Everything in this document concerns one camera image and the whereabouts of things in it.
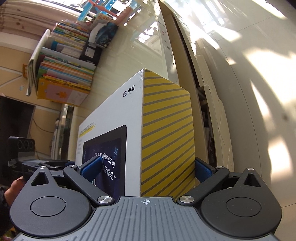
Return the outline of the person's left hand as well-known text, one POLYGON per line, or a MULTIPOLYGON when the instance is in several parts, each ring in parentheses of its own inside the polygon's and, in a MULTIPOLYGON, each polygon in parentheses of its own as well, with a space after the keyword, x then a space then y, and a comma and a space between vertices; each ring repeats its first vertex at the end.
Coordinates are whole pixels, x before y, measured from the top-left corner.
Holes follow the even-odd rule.
POLYGON ((9 206, 11 206, 13 204, 14 200, 16 199, 16 197, 18 196, 20 191, 23 189, 25 184, 26 184, 26 181, 22 176, 22 177, 16 179, 11 184, 10 188, 5 191, 4 197, 5 197, 5 200, 9 206))

